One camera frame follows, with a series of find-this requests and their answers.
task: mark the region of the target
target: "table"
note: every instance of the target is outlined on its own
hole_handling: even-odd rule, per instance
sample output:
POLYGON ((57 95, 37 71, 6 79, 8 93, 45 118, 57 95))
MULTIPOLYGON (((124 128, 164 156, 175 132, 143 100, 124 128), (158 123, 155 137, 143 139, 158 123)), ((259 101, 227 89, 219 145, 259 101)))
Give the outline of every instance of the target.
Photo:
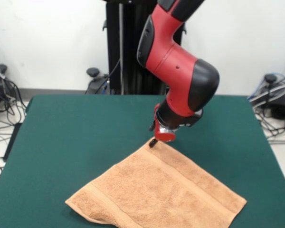
MULTIPOLYGON (((64 201, 151 138, 162 99, 34 97, 0 179, 0 228, 112 227, 90 224, 64 201)), ((232 228, 285 227, 285 180, 246 98, 216 96, 204 111, 171 146, 247 199, 232 228)))

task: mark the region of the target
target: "black joint cover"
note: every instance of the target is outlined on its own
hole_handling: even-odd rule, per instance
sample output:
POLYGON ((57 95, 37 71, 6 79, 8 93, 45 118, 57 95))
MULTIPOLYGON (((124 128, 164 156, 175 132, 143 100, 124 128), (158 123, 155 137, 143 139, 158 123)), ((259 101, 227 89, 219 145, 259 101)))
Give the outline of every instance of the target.
POLYGON ((204 0, 180 0, 173 9, 172 16, 185 22, 200 7, 204 0))
POLYGON ((158 0, 157 3, 166 11, 168 12, 176 0, 158 0))

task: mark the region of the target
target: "towel fold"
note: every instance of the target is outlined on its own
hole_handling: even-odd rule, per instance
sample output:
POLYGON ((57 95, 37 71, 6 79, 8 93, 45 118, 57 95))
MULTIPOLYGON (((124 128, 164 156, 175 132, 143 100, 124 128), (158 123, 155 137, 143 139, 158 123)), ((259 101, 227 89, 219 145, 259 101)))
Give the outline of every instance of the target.
POLYGON ((148 143, 66 204, 88 221, 119 228, 229 227, 246 200, 172 147, 148 143))

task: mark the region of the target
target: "black knob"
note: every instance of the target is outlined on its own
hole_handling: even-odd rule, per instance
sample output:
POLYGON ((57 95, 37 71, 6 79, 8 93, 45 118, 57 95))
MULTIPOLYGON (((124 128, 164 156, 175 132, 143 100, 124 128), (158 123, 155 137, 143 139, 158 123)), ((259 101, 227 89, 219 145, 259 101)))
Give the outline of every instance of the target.
POLYGON ((267 74, 265 75, 265 81, 268 83, 268 84, 273 84, 274 82, 276 82, 277 80, 277 77, 273 74, 267 74))
POLYGON ((97 68, 88 68, 86 70, 86 73, 91 77, 96 77, 97 75, 99 75, 99 70, 97 68))

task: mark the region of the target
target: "equipment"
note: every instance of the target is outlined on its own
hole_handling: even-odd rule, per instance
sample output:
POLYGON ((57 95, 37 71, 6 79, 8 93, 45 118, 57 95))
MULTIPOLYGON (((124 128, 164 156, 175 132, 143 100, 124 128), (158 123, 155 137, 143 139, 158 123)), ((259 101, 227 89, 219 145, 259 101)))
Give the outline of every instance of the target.
POLYGON ((180 126, 195 124, 218 88, 218 71, 173 40, 177 29, 203 1, 158 0, 142 32, 137 60, 170 88, 166 99, 154 110, 150 130, 155 130, 155 139, 151 147, 159 140, 174 140, 180 126))

